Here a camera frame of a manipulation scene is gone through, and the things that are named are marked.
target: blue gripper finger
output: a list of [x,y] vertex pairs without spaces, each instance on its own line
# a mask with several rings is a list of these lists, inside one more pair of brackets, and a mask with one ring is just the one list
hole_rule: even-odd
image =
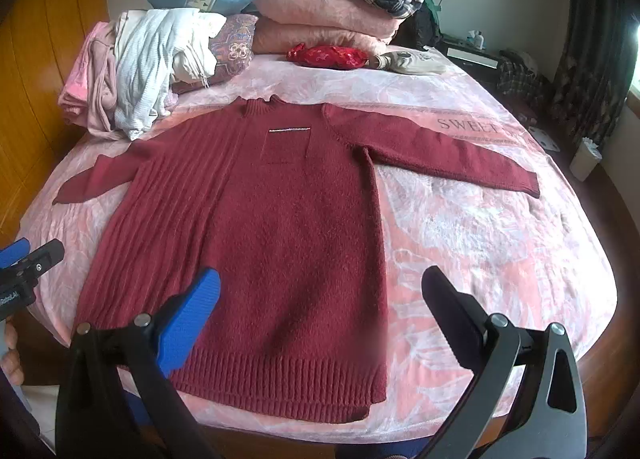
[[29,255],[31,245],[27,239],[18,239],[15,243],[7,246],[5,249],[0,249],[0,269],[3,267],[9,267],[18,262],[21,258]]
[[164,376],[184,364],[219,298],[220,276],[215,269],[207,268],[158,335],[158,366]]

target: red pouch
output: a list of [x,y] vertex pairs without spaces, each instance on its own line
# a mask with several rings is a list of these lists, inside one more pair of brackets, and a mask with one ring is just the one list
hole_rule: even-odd
[[304,44],[289,49],[287,60],[307,67],[324,69],[357,69],[369,60],[369,55],[360,49],[342,46],[316,46],[305,49]]

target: human hand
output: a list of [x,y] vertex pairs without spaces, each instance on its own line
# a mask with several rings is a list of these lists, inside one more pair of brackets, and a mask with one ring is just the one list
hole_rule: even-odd
[[9,350],[2,356],[2,359],[0,359],[0,367],[2,367],[2,370],[12,385],[21,385],[24,381],[24,373],[20,366],[20,355],[16,349],[18,332],[9,322],[10,320],[11,318],[8,318],[4,326],[4,342]]

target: white sweater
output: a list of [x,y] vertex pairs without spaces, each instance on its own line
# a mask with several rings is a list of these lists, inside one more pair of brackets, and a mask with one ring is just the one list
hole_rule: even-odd
[[225,23],[219,14],[200,14],[197,8],[132,10],[121,14],[116,25],[116,85],[118,101],[114,120],[130,140],[151,129],[153,122],[170,113],[164,108],[174,73],[206,80],[216,59],[209,37]]

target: knit sweater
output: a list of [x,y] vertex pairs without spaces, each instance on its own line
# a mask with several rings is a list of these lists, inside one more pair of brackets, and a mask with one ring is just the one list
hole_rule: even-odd
[[236,99],[60,188],[83,202],[131,182],[106,227],[76,323],[154,313],[204,266],[222,292],[181,391],[343,423],[385,399],[386,295],[374,162],[539,197],[536,175],[398,116]]

